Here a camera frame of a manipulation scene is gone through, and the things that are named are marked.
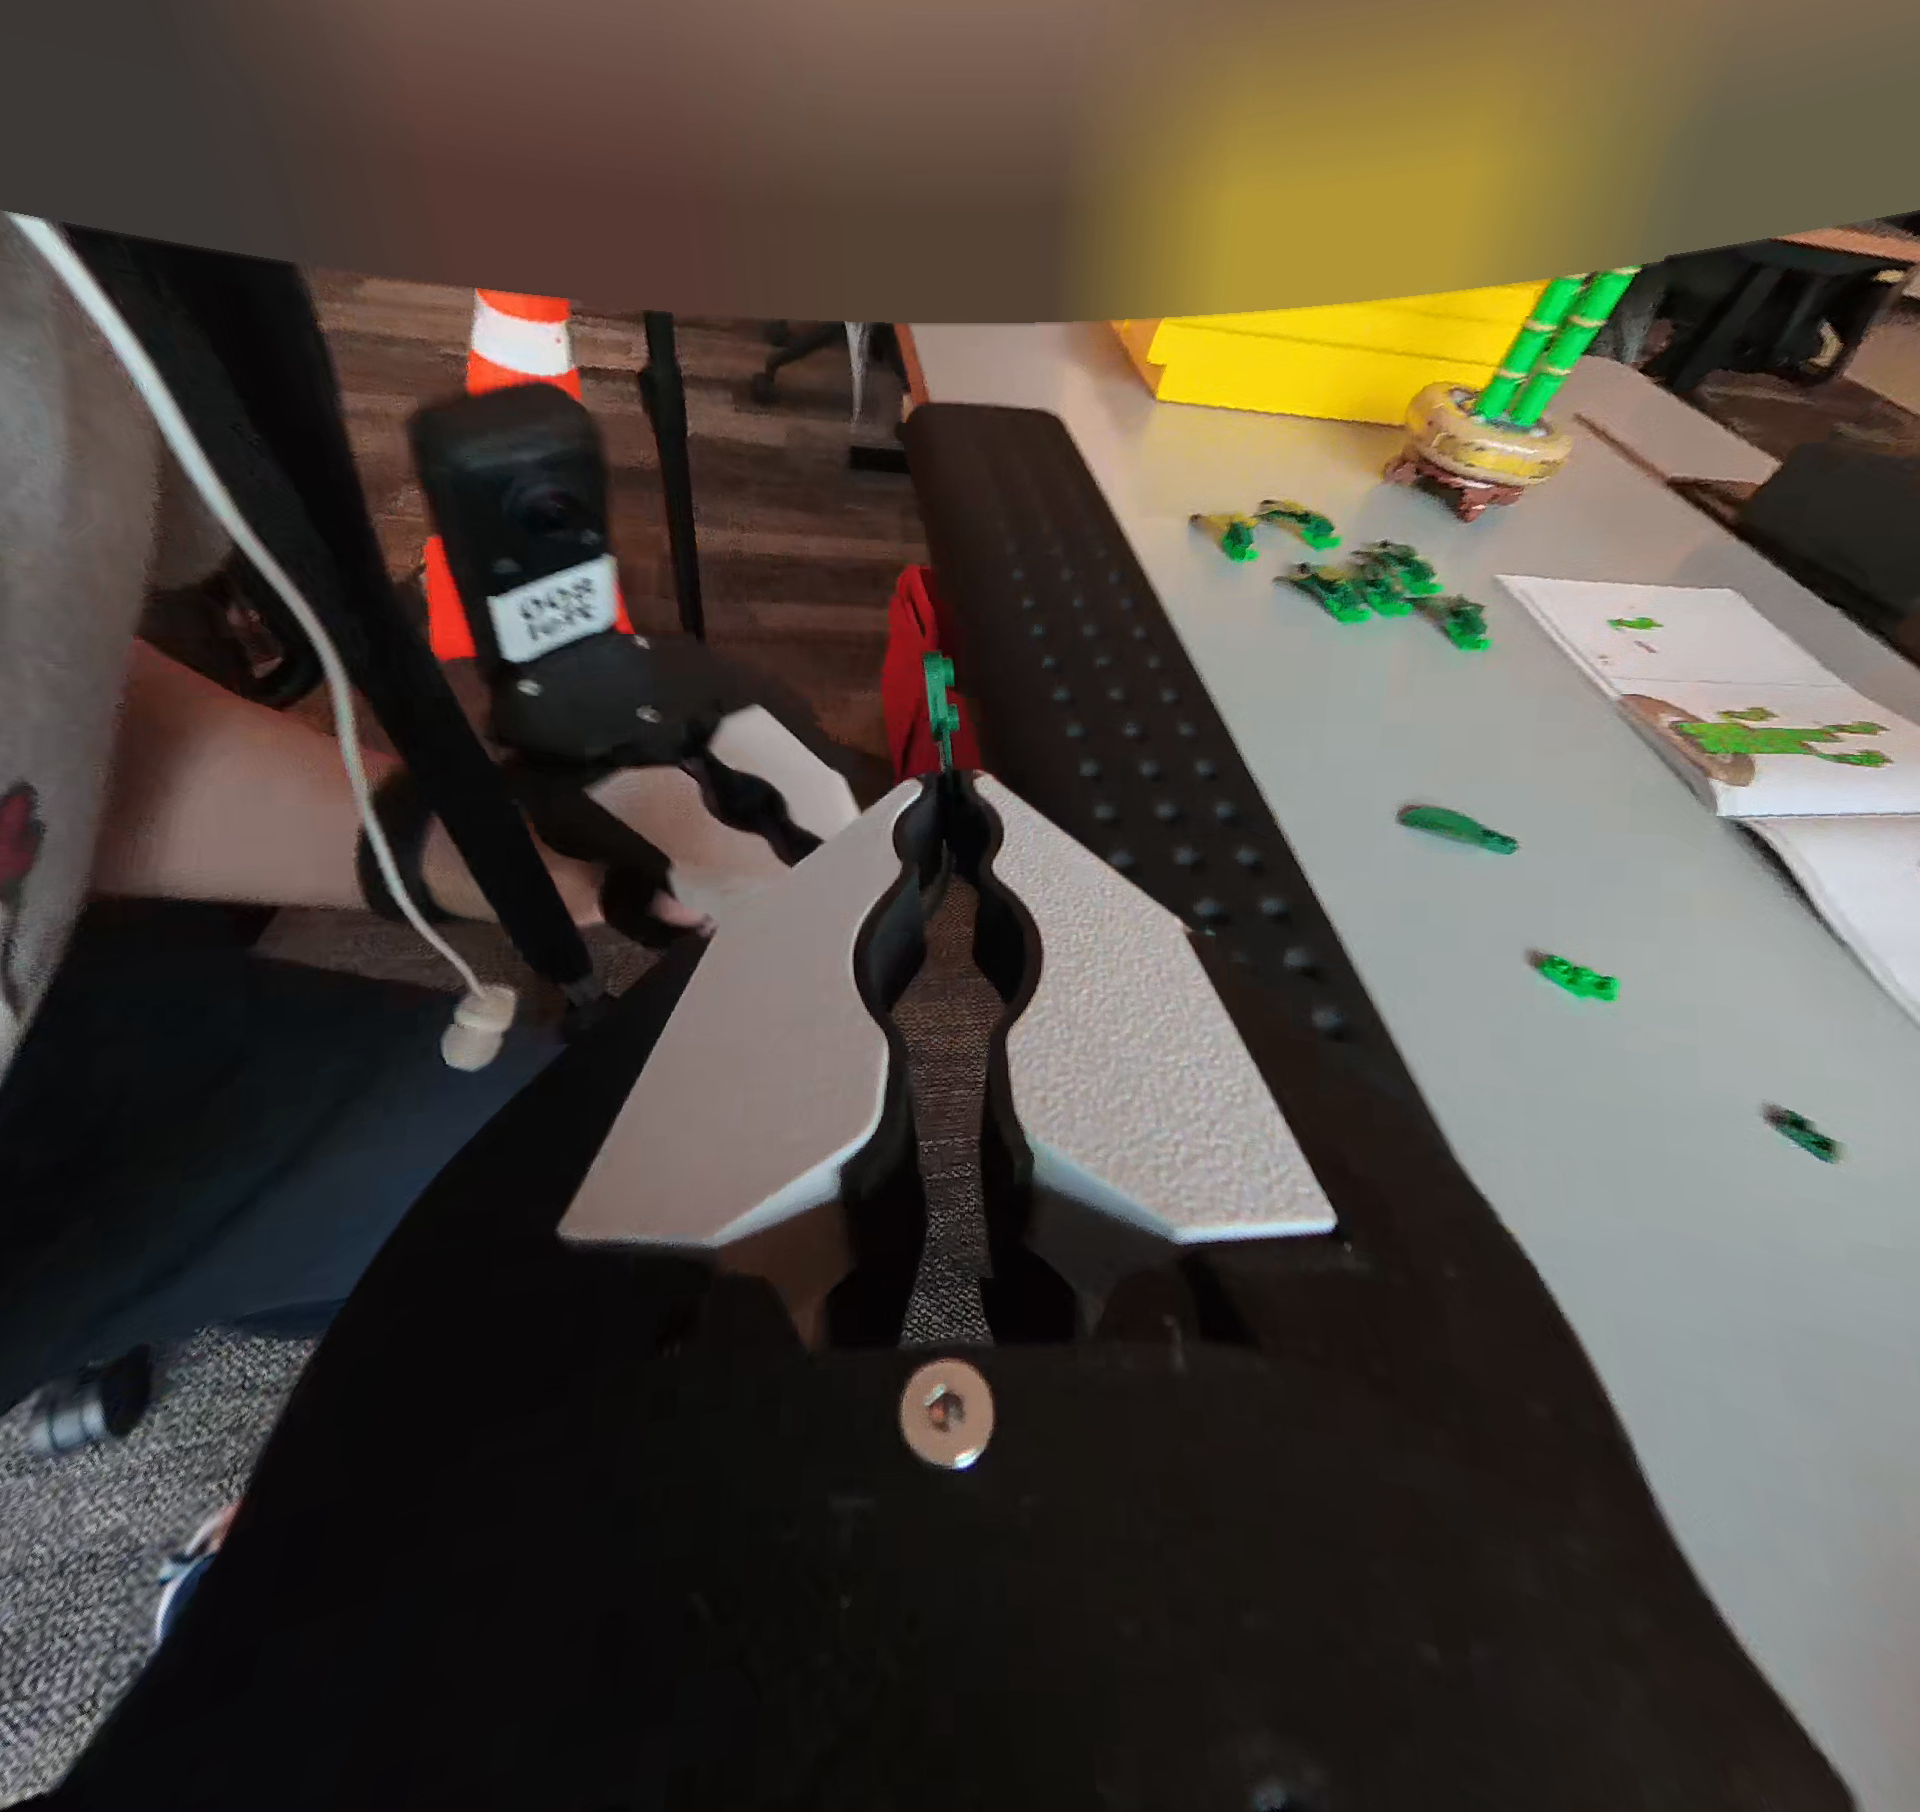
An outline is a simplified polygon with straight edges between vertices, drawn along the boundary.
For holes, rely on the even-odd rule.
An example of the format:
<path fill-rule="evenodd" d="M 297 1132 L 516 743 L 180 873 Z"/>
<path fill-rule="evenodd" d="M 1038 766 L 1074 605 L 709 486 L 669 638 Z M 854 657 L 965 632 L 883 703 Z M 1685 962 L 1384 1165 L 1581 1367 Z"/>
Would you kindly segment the green toy bamboo model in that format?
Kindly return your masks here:
<path fill-rule="evenodd" d="M 1479 388 L 1429 385 L 1414 397 L 1380 479 L 1428 492 L 1472 524 L 1559 476 L 1571 436 L 1550 406 L 1638 277 L 1619 266 L 1552 279 Z"/>

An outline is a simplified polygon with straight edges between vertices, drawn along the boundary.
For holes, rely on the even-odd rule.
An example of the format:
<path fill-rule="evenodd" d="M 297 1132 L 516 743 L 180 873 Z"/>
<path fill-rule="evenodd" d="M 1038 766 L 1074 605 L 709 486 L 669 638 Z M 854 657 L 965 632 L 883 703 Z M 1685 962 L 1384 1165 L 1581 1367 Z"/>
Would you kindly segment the black perforated chair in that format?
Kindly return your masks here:
<path fill-rule="evenodd" d="M 902 447 L 985 766 L 1174 913 L 1323 1075 L 1443 1142 L 1063 420 L 928 403 Z"/>

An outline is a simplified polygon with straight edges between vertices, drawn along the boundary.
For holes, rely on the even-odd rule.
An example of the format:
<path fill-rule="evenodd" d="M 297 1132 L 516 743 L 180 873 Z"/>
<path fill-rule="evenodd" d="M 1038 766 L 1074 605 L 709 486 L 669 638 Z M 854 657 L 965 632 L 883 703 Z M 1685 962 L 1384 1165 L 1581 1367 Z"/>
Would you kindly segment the black chair caster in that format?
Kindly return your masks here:
<path fill-rule="evenodd" d="M 79 1367 L 42 1387 L 32 1402 L 29 1448 L 60 1458 L 108 1440 L 125 1440 L 148 1413 L 157 1383 L 153 1345 Z"/>

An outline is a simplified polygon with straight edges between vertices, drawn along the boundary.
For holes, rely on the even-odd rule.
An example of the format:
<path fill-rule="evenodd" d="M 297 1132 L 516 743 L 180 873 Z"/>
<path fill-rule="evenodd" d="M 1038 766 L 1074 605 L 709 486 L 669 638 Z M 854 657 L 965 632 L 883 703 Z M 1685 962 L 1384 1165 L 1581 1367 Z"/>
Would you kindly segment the dark trousers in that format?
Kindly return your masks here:
<path fill-rule="evenodd" d="M 560 1056 L 478 1073 L 452 1002 L 265 957 L 214 907 L 91 907 L 2 1101 L 2 1399 L 215 1324 L 345 1302 L 444 1165 Z"/>

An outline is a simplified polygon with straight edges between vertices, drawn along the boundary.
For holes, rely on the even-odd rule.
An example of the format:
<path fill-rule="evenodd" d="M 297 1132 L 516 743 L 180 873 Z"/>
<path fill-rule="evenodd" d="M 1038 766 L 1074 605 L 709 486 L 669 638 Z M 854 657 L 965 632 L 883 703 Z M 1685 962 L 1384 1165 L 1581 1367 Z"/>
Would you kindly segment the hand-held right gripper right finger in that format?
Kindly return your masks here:
<path fill-rule="evenodd" d="M 1330 1241 L 1335 1210 L 1183 921 L 989 772 L 969 775 L 987 1038 L 989 1324 L 1220 1247 Z"/>

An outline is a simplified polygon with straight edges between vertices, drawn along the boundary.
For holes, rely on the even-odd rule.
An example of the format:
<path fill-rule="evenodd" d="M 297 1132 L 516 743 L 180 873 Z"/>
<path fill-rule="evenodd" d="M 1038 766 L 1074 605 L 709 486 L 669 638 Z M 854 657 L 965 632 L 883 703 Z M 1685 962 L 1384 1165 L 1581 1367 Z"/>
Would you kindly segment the yellow plastic bin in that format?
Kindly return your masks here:
<path fill-rule="evenodd" d="M 1398 426 L 1429 385 L 1479 388 L 1546 289 L 1523 283 L 1370 303 L 1116 320 L 1167 406 Z"/>

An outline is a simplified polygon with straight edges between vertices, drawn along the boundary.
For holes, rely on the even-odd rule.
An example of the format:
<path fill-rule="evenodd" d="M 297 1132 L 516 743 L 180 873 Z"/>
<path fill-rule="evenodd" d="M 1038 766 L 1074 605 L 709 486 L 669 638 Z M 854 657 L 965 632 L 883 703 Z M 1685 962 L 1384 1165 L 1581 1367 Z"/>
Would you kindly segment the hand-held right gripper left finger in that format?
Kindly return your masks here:
<path fill-rule="evenodd" d="M 896 1008 L 925 966 L 934 779 L 908 779 L 707 940 L 568 1204 L 576 1249 L 712 1255 L 900 1345 L 927 1229 Z"/>

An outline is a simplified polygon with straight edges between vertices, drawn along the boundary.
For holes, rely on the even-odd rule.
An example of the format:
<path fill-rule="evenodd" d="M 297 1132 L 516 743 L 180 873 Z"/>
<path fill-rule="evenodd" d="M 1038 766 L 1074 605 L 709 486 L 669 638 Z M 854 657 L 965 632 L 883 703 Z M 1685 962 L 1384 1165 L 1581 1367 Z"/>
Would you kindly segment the red bag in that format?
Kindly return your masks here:
<path fill-rule="evenodd" d="M 925 657 L 954 657 L 944 624 L 948 613 L 928 567 L 900 574 L 887 604 L 887 648 L 880 665 L 880 710 L 887 758 L 896 779 L 921 778 L 939 766 L 927 708 Z"/>

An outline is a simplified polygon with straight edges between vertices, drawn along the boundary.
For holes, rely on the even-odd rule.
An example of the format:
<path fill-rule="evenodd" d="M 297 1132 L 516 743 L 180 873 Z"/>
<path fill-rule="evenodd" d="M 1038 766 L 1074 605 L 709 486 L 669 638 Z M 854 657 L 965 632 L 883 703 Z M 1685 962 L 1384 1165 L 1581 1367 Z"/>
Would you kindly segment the light blue toe shoe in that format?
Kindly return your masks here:
<path fill-rule="evenodd" d="M 207 1512 L 195 1530 L 183 1537 L 162 1561 L 157 1574 L 157 1607 L 153 1643 L 154 1650 L 165 1643 L 170 1632 L 180 1624 L 180 1616 L 191 1605 L 199 1584 L 214 1559 L 227 1542 L 229 1529 L 242 1509 L 242 1499 L 235 1498 L 225 1505 Z"/>

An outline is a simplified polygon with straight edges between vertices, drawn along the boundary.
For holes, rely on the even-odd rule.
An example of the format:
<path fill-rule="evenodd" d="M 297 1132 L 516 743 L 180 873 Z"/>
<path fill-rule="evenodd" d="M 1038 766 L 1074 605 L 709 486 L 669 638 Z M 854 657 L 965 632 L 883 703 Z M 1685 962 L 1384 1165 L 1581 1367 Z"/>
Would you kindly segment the building instruction booklet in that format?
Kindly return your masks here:
<path fill-rule="evenodd" d="M 1498 580 L 1710 813 L 1764 844 L 1916 1017 L 1916 722 L 1824 668 L 1735 591 Z"/>

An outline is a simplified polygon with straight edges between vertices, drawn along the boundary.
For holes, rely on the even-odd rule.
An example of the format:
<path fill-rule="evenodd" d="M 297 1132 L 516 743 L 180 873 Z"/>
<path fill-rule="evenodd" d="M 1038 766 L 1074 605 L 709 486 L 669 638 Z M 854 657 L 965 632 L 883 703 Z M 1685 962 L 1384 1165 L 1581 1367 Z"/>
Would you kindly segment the brown wooden strip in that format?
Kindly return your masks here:
<path fill-rule="evenodd" d="M 1776 456 L 1687 406 L 1672 414 L 1578 408 L 1574 420 L 1667 486 L 1706 485 L 1749 498 L 1781 469 Z"/>

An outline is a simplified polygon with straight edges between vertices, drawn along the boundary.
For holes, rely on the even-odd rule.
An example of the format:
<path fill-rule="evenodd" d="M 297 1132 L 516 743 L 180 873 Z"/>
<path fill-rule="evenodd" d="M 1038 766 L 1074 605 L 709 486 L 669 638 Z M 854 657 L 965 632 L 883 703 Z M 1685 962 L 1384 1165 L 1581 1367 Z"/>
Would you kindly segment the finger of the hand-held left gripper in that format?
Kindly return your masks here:
<path fill-rule="evenodd" d="M 790 871 L 772 842 L 726 823 L 685 769 L 618 769 L 589 784 L 586 796 L 648 840 L 677 897 L 709 919 L 724 919 Z"/>
<path fill-rule="evenodd" d="M 733 710 L 685 756 L 707 813 L 779 860 L 806 860 L 861 817 L 849 779 L 771 710 Z"/>

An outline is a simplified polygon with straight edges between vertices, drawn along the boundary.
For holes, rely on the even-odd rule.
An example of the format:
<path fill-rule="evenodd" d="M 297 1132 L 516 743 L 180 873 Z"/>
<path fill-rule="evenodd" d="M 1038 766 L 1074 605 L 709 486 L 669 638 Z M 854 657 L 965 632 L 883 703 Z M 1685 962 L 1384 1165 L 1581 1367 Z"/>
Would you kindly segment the orange traffic cone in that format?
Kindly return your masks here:
<path fill-rule="evenodd" d="M 573 353 L 570 306 L 564 296 L 478 289 L 468 339 L 468 394 L 514 385 L 554 385 L 582 397 Z M 477 663 L 478 642 L 468 604 L 453 577 L 444 539 L 435 532 L 421 553 L 427 636 L 441 665 Z M 482 597 L 492 638 L 505 644 L 510 666 L 603 630 L 632 632 L 612 555 L 570 563 L 556 583 L 530 583 Z"/>

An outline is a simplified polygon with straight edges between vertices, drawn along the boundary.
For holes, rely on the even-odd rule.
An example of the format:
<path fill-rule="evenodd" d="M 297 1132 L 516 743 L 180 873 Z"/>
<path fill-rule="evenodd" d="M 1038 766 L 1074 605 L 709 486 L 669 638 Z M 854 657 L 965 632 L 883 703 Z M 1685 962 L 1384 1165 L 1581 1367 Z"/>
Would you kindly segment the person's left forearm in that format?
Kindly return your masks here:
<path fill-rule="evenodd" d="M 94 842 L 98 897 L 360 911 L 339 745 L 136 642 Z"/>

